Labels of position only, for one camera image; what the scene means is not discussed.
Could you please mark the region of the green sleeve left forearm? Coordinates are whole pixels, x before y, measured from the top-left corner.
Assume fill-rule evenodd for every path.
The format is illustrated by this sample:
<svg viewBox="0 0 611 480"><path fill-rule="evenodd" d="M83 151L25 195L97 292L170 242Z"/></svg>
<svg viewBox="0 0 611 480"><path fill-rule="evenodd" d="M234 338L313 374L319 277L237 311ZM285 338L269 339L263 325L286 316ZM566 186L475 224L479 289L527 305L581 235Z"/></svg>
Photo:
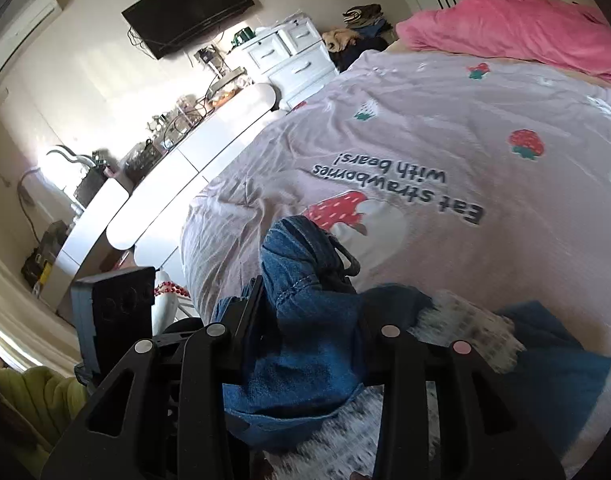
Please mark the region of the green sleeve left forearm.
<svg viewBox="0 0 611 480"><path fill-rule="evenodd" d="M40 478L88 398L78 379L48 367L0 368L0 479Z"/></svg>

